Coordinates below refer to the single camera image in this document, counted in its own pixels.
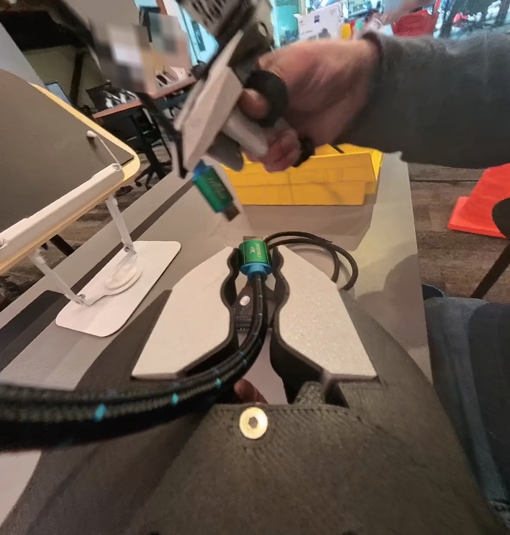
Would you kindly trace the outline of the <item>person's right forearm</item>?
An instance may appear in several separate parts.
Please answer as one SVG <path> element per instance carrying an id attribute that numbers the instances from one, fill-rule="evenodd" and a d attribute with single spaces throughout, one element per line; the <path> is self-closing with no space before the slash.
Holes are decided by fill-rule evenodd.
<path id="1" fill-rule="evenodd" d="M 510 37 L 463 41 L 367 33 L 378 54 L 346 143 L 409 163 L 461 169 L 510 164 Z"/>

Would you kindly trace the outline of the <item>person's right hand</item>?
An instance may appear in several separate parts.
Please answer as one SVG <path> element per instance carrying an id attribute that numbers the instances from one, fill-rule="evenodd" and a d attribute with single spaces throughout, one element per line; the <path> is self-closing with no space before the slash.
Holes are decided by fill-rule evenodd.
<path id="1" fill-rule="evenodd" d="M 264 157 L 242 148 L 245 157 L 267 172 L 282 172 L 299 162 L 302 140 L 313 149 L 335 142 L 366 104 L 379 59 L 379 48 L 369 39 L 302 41 L 260 57 L 258 70 L 286 85 L 288 126 L 266 130 Z"/>

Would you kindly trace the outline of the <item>red bag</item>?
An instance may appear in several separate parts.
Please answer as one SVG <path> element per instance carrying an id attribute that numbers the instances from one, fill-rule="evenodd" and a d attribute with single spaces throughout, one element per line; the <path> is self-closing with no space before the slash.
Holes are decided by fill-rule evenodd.
<path id="1" fill-rule="evenodd" d="M 392 24 L 392 33 L 397 37 L 433 37 L 439 18 L 439 10 L 415 9 L 399 17 Z"/>

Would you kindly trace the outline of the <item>person's leg in jeans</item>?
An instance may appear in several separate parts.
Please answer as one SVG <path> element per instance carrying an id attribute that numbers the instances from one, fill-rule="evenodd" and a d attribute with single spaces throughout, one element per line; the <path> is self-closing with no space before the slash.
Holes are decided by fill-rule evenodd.
<path id="1" fill-rule="evenodd" d="M 510 303 L 422 285 L 436 393 L 490 510 L 510 532 Z"/>

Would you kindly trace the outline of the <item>yellow plastic bin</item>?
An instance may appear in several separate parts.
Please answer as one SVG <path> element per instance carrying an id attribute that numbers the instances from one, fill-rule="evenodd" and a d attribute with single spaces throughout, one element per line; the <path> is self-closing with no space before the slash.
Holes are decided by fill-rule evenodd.
<path id="1" fill-rule="evenodd" d="M 360 206 L 377 192 L 383 153 L 341 144 L 316 149 L 305 163 L 279 173 L 244 159 L 239 172 L 223 166 L 243 205 Z"/>

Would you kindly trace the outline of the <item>white printed box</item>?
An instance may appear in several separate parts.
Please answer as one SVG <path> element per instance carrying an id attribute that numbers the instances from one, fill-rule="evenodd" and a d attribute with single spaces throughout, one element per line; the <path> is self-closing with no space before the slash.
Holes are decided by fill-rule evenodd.
<path id="1" fill-rule="evenodd" d="M 327 5 L 305 16 L 295 15 L 295 17 L 298 22 L 299 41 L 342 38 L 343 10 L 340 3 Z"/>

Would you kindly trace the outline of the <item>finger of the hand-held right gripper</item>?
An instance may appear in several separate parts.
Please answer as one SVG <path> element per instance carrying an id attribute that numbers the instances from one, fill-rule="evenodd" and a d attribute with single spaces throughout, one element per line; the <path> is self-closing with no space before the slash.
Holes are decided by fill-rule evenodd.
<path id="1" fill-rule="evenodd" d="M 229 66 L 243 37 L 244 31 L 238 30 L 219 53 L 207 77 L 194 85 L 173 121 L 173 171 L 178 177 L 185 177 L 206 156 L 234 171 L 244 165 L 238 143 L 222 132 L 243 91 Z"/>

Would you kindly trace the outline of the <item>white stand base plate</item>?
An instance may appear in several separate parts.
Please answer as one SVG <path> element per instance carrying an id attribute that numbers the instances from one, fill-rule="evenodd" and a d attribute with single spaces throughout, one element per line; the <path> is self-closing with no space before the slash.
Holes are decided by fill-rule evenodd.
<path id="1" fill-rule="evenodd" d="M 121 329 L 181 249 L 178 242 L 136 241 L 119 251 L 55 319 L 58 327 L 106 338 Z"/>

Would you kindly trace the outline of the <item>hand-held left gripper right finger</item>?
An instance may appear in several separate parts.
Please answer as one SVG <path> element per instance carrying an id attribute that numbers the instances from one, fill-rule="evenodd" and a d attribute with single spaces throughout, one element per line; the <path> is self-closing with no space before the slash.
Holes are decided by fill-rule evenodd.
<path id="1" fill-rule="evenodd" d="M 372 383 L 378 373 L 337 285 L 284 245 L 273 250 L 271 365 L 287 394 L 305 383 Z"/>

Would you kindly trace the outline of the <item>orange cone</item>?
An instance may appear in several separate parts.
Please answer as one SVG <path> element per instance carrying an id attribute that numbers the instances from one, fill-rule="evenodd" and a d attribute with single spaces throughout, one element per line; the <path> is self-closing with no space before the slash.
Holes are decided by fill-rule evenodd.
<path id="1" fill-rule="evenodd" d="M 448 229 L 504 238 L 493 221 L 492 210 L 507 198 L 510 198 L 510 163 L 486 169 L 469 196 L 457 200 Z"/>

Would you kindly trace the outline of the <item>grey panel with wooden rim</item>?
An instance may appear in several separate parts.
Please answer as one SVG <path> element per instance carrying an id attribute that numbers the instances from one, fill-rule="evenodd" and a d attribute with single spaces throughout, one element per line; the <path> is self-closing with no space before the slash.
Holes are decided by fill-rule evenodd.
<path id="1" fill-rule="evenodd" d="M 134 150 L 93 120 L 0 69 L 0 275 L 139 167 Z"/>

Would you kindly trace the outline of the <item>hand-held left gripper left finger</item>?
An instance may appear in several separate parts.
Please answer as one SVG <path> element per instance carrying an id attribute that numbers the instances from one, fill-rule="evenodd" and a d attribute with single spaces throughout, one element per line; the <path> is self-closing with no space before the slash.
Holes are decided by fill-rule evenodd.
<path id="1" fill-rule="evenodd" d="M 180 379 L 238 349 L 233 305 L 238 250 L 225 247 L 178 281 L 132 370 L 135 379 Z"/>

